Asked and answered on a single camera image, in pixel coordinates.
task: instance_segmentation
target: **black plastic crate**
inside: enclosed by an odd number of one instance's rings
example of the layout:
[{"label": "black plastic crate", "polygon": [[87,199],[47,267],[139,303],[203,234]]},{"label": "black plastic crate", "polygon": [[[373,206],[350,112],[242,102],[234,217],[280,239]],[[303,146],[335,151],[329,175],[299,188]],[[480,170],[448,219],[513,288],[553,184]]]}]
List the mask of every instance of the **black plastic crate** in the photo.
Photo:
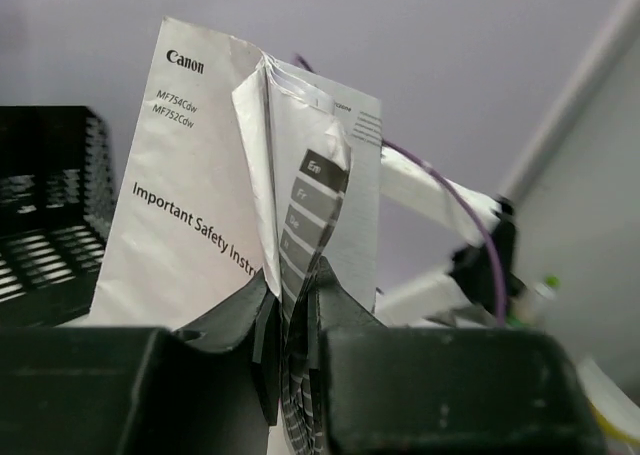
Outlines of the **black plastic crate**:
[{"label": "black plastic crate", "polygon": [[115,210],[104,122],[86,107],[0,107],[0,327],[89,312]]}]

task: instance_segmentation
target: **purple cable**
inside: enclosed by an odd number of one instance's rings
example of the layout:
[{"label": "purple cable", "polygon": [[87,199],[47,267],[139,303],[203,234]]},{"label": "purple cable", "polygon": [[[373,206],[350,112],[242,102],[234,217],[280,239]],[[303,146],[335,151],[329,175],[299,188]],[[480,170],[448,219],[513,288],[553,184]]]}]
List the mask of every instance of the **purple cable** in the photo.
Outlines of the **purple cable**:
[{"label": "purple cable", "polygon": [[[304,68],[308,72],[315,73],[311,68],[311,65],[305,60],[305,58],[296,54],[294,58],[294,65]],[[396,145],[395,143],[389,142],[387,140],[382,141],[383,145],[395,150],[400,155],[407,158],[407,160],[412,161],[418,167],[427,172],[433,179],[438,182],[444,190],[449,192],[451,196],[458,202],[458,204],[462,207],[462,209],[467,212],[467,215],[471,218],[471,221],[475,224],[484,239],[484,243],[487,247],[487,253],[489,255],[489,261],[491,262],[491,272],[493,274],[493,283],[495,286],[495,295],[496,295],[496,320],[498,322],[498,326],[503,327],[505,324],[506,311],[507,311],[507,287],[504,282],[504,271],[502,270],[502,263],[500,262],[500,256],[498,255],[498,250],[496,249],[495,243],[493,243],[493,239],[491,235],[485,228],[482,220],[478,217],[478,214],[473,210],[471,205],[467,203],[467,201],[462,198],[462,195],[458,193],[455,187],[443,177],[440,172],[438,172],[435,168],[427,165],[420,157],[414,155],[413,153],[405,150],[404,148]]]}]

